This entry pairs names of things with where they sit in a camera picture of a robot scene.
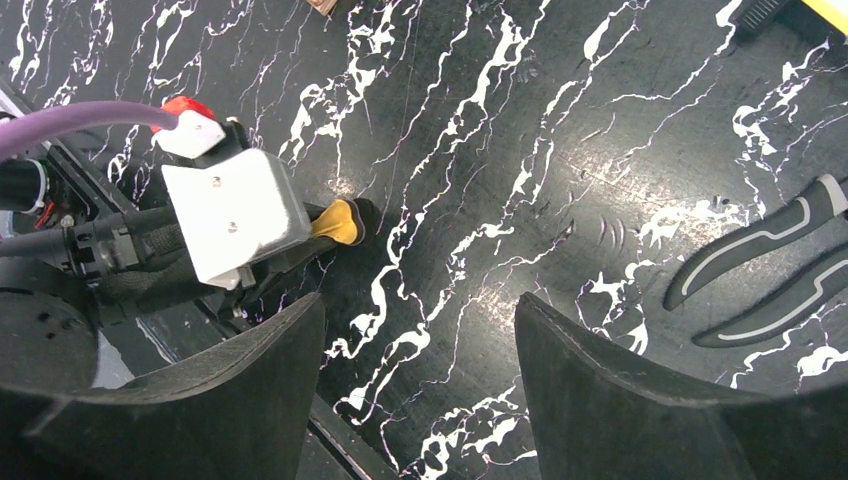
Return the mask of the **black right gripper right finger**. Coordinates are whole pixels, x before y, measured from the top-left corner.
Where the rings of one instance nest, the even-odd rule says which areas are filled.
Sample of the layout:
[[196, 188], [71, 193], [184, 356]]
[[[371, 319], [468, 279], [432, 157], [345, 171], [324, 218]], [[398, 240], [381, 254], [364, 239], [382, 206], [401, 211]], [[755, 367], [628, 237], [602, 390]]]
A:
[[532, 293], [515, 341], [545, 479], [843, 479], [847, 388], [768, 396], [706, 382]]

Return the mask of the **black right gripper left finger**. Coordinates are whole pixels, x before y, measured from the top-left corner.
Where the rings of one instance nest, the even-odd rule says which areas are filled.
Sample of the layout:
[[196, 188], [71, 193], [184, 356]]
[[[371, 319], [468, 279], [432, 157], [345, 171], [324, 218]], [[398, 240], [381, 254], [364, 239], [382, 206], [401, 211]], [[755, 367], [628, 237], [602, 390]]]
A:
[[1, 390], [5, 479], [292, 479], [325, 338], [318, 293], [117, 389]]

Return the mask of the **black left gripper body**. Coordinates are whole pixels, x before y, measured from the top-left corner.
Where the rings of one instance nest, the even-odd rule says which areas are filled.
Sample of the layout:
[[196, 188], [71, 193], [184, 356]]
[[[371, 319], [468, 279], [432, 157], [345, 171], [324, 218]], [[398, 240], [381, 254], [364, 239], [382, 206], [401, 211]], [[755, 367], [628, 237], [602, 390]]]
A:
[[210, 309], [218, 318], [233, 318], [238, 308], [259, 299], [289, 272], [337, 245], [327, 236], [313, 237], [239, 268], [241, 278], [228, 290], [197, 279], [174, 210], [161, 207], [4, 239], [1, 255], [37, 259], [80, 279], [91, 290], [78, 305], [85, 313], [96, 304], [158, 311], [221, 294], [220, 303]]

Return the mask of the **yellow black eraser pad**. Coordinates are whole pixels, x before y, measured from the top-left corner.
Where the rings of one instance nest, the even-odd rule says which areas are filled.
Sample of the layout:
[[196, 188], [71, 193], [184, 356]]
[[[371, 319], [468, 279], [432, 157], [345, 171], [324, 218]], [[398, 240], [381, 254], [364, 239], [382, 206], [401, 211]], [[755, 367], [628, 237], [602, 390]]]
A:
[[338, 198], [311, 222], [312, 236], [343, 246], [367, 245], [375, 239], [380, 220], [381, 213], [371, 200]]

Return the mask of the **yellow-framed whiteboard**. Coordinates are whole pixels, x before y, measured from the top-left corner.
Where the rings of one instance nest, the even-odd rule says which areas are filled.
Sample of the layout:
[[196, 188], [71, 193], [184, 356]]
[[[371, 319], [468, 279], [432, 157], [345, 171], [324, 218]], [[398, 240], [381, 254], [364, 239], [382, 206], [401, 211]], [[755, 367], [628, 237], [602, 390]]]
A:
[[802, 3], [840, 33], [847, 35], [848, 0], [802, 0]]

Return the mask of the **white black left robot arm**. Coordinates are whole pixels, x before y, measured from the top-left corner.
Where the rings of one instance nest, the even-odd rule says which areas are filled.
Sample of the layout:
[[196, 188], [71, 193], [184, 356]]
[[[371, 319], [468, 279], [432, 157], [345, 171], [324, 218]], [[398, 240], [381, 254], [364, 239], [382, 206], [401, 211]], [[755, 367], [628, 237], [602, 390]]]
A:
[[257, 300], [298, 265], [333, 248], [330, 232], [355, 206], [299, 203], [278, 184], [269, 200], [246, 196], [249, 220], [279, 227], [280, 249], [236, 270], [233, 288], [201, 282], [187, 246], [193, 239], [208, 259], [231, 250], [214, 239], [213, 211], [192, 202], [114, 213], [74, 227], [48, 229], [1, 243], [1, 377], [58, 391], [96, 378], [99, 330], [192, 302], [212, 321], [243, 326], [243, 305]]

